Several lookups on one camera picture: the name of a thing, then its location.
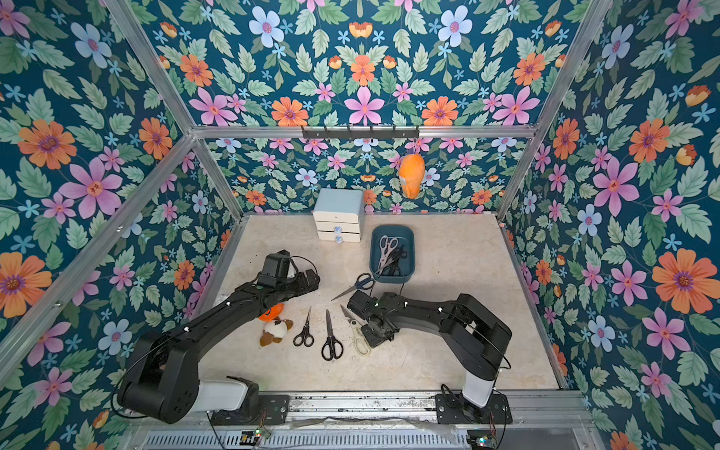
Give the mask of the cream kitchen scissors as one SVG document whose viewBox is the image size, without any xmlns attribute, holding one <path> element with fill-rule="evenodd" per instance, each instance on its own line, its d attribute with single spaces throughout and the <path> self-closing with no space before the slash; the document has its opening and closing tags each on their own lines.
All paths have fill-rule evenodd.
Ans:
<svg viewBox="0 0 720 450">
<path fill-rule="evenodd" d="M 371 346 L 369 346 L 362 332 L 362 324 L 352 315 L 347 307 L 341 306 L 341 310 L 352 328 L 352 346 L 354 350 L 360 356 L 369 356 L 371 354 Z"/>
</svg>

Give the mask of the large black scissors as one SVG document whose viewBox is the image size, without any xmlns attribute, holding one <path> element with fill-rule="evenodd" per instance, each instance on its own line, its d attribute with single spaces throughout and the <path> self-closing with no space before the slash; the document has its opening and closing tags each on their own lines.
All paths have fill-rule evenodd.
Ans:
<svg viewBox="0 0 720 450">
<path fill-rule="evenodd" d="M 407 257 L 407 252 L 403 246 L 399 246 L 393 249 L 389 256 L 385 260 L 385 266 L 380 272 L 382 276 L 386 277 L 400 277 L 401 276 L 401 261 Z"/>
</svg>

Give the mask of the pink kitchen scissors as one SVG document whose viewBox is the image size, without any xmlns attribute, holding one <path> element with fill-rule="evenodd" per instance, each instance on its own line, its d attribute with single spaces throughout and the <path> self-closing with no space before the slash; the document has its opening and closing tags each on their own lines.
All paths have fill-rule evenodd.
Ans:
<svg viewBox="0 0 720 450">
<path fill-rule="evenodd" d="M 382 235 L 379 241 L 380 259 L 376 269 L 376 273 L 380 274 L 384 266 L 386 265 L 386 258 L 389 256 L 393 249 L 399 246 L 399 238 L 392 237 L 389 235 Z"/>
</svg>

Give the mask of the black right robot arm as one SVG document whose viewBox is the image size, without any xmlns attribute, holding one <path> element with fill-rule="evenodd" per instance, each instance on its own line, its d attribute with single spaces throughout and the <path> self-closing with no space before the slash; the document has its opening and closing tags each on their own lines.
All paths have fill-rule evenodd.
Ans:
<svg viewBox="0 0 720 450">
<path fill-rule="evenodd" d="M 436 335 L 445 342 L 466 371 L 461 394 L 477 408 L 485 408 L 502 363 L 512 331 L 499 317 L 470 294 L 444 302 L 415 300 L 395 292 L 374 298 L 356 292 L 347 308 L 365 322 L 361 332 L 372 348 L 393 341 L 408 328 Z"/>
</svg>

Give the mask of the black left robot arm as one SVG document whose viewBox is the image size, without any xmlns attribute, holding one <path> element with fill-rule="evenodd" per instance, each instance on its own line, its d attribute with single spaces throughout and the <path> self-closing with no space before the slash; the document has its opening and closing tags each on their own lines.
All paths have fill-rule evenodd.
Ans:
<svg viewBox="0 0 720 450">
<path fill-rule="evenodd" d="M 274 286 L 259 280 L 246 282 L 188 324 L 145 333 L 129 358 L 117 391 L 118 404 L 166 424 L 178 422 L 198 401 L 199 363 L 215 345 L 276 305 L 316 291 L 320 282 L 313 269 Z"/>
</svg>

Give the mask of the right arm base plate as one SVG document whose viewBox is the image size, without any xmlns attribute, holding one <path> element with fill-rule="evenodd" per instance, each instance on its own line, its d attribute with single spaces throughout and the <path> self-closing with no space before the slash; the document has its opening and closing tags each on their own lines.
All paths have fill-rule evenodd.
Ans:
<svg viewBox="0 0 720 450">
<path fill-rule="evenodd" d="M 477 407 L 463 395 L 440 393 L 434 396 L 437 422 L 441 425 L 510 425 L 513 415 L 505 395 L 494 392 L 489 403 Z"/>
</svg>

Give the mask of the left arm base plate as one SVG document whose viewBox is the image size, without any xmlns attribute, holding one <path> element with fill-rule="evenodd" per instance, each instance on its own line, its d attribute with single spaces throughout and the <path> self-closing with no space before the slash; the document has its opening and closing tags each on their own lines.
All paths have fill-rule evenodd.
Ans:
<svg viewBox="0 0 720 450">
<path fill-rule="evenodd" d="M 251 396 L 237 410 L 214 412 L 211 424 L 216 427 L 282 425 L 288 416 L 290 399 L 287 395 Z"/>
</svg>

